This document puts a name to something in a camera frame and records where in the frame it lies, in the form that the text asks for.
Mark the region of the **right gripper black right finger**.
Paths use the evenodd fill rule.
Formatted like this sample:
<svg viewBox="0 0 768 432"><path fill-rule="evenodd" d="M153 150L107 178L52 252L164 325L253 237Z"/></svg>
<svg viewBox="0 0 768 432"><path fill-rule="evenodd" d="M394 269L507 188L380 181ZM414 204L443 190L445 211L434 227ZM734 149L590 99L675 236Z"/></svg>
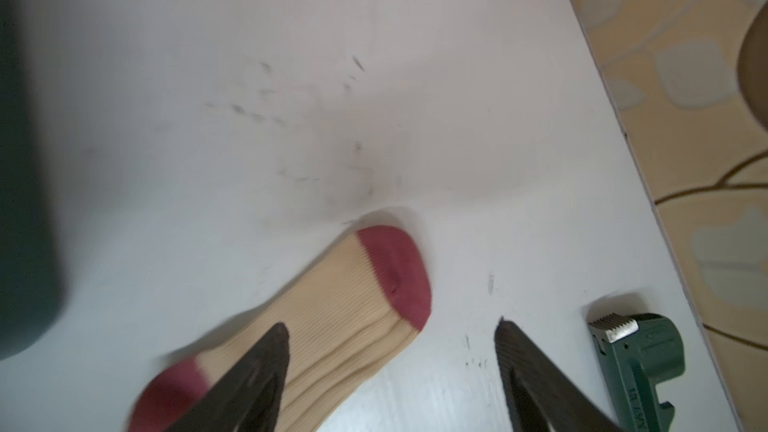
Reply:
<svg viewBox="0 0 768 432"><path fill-rule="evenodd" d="M494 333L502 387L515 431L618 431L514 322Z"/></svg>

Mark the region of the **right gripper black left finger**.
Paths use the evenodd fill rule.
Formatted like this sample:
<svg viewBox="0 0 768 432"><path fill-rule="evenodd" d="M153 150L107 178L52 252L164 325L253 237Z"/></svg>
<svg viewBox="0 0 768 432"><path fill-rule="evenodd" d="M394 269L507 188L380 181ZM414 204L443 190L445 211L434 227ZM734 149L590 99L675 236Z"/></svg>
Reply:
<svg viewBox="0 0 768 432"><path fill-rule="evenodd" d="M289 331L277 323L167 431L275 431L289 362Z"/></svg>

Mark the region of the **beige sock maroon purple stripes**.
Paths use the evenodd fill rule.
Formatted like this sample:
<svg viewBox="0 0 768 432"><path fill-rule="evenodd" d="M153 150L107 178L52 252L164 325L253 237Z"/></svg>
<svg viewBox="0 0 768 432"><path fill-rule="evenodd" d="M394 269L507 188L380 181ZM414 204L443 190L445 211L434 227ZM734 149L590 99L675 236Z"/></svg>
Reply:
<svg viewBox="0 0 768 432"><path fill-rule="evenodd" d="M377 225L350 233L234 336L157 375L127 428L165 430L282 323L290 362L276 428L315 431L416 339L431 305L428 275L407 232Z"/></svg>

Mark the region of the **green plastic divided tray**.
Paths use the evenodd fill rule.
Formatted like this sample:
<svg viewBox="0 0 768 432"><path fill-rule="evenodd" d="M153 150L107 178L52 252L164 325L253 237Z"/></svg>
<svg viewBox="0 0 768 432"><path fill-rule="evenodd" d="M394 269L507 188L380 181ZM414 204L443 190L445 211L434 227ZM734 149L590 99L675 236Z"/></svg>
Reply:
<svg viewBox="0 0 768 432"><path fill-rule="evenodd" d="M12 0L1 0L1 358L54 323L63 283Z"/></svg>

